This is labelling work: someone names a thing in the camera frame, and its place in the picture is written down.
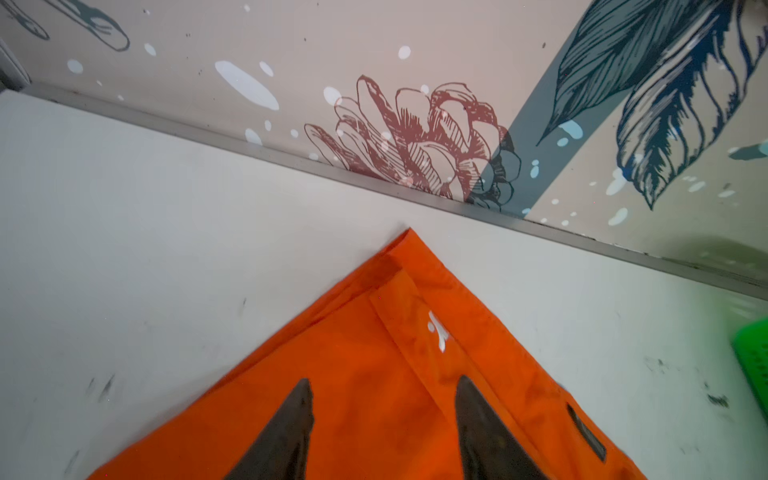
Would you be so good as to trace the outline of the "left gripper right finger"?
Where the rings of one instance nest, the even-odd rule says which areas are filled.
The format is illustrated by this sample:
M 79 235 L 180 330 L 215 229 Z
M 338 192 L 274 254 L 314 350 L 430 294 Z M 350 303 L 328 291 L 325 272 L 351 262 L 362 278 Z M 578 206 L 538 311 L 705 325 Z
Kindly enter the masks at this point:
M 458 380 L 455 411 L 465 479 L 546 479 L 467 376 Z

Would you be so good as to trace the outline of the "orange shorts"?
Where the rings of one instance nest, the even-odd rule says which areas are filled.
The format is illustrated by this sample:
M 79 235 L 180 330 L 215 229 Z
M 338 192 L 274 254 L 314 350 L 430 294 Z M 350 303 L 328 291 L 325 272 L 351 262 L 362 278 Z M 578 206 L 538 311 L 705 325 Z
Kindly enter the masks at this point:
M 413 230 L 350 273 L 97 479 L 221 479 L 307 381 L 310 479 L 459 479 L 471 380 L 549 479 L 638 479 L 588 417 Z

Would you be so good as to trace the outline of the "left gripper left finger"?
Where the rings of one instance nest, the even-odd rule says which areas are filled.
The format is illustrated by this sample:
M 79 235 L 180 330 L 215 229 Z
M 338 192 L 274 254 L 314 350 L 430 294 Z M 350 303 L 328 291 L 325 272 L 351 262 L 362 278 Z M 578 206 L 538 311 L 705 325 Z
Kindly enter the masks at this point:
M 313 394 L 304 378 L 225 479 L 305 479 L 313 425 Z

